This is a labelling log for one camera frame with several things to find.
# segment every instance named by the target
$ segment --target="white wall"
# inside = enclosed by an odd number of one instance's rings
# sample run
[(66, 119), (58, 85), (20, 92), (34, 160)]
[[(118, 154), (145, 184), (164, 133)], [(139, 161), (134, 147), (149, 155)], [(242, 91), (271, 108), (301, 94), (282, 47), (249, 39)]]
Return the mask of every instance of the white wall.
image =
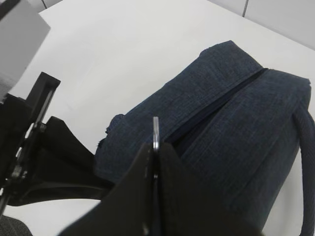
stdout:
[(245, 17), (315, 50), (314, 0), (249, 0)]
[(49, 29), (26, 0), (0, 20), (0, 98), (19, 81)]

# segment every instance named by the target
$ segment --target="denim-textured fabric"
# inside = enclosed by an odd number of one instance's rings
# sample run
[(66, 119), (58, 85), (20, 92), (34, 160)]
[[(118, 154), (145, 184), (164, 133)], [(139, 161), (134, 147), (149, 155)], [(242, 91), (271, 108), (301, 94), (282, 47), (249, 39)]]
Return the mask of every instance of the denim-textured fabric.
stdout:
[(303, 226), (301, 236), (314, 235), (315, 212), (315, 124), (304, 104), (294, 112), (293, 118), (300, 133), (303, 170)]
[[(171, 134), (205, 107), (263, 67), (228, 41), (203, 51), (182, 73), (121, 117), (95, 154), (95, 172), (118, 182), (144, 142), (152, 118), (160, 137)], [(292, 114), (308, 107), (310, 82), (267, 70), (227, 101), (180, 156), (223, 205), (262, 229), (298, 151)]]

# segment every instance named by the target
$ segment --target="metal pin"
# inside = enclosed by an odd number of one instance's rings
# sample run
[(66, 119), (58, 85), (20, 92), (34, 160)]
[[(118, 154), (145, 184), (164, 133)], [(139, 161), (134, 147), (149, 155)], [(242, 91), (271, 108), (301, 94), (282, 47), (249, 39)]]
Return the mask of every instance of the metal pin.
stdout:
[(158, 117), (153, 117), (153, 150), (158, 152), (159, 150), (159, 124)]

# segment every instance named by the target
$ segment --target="black mount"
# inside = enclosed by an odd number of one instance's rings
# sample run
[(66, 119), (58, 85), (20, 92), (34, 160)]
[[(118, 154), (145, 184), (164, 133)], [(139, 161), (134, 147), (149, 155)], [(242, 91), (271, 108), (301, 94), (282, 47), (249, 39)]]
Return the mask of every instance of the black mount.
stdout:
[(101, 199), (114, 184), (93, 173), (94, 155), (56, 117), (42, 123), (60, 81), (41, 73), (26, 100), (0, 104), (0, 217), (6, 205)]

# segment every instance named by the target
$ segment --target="white surface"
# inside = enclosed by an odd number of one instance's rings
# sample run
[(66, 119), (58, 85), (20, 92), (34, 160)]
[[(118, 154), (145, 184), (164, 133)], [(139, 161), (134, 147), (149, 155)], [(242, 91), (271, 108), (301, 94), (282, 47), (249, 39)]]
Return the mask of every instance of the white surface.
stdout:
[(209, 0), (227, 10), (242, 16), (246, 0)]
[(0, 98), (19, 81), (48, 31), (26, 0), (0, 20)]
[[(263, 66), (315, 81), (315, 51), (206, 0), (63, 0), (41, 15), (52, 30), (12, 93), (26, 97), (41, 71), (60, 79), (48, 115), (65, 120), (92, 152), (114, 115), (128, 112), (217, 43), (232, 39)], [(314, 97), (310, 111), (315, 114)], [(280, 218), (268, 221), (268, 236), (300, 233), (300, 161), (272, 209), (270, 219)], [(23, 217), (34, 236), (53, 236), (70, 222), (59, 216), (78, 216), (69, 212), (81, 208), (78, 202), (66, 205), (50, 211), (54, 220), (32, 210)]]
[(315, 49), (315, 1), (250, 0), (245, 17)]

